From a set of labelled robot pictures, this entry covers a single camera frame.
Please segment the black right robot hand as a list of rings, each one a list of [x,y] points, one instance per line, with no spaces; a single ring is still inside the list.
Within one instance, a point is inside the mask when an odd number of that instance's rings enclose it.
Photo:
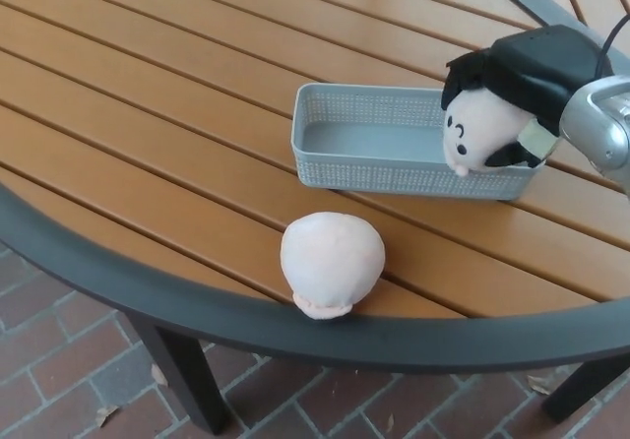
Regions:
[[[562,25],[502,37],[447,66],[443,150],[460,176],[542,164],[572,95],[613,73],[596,42]]]

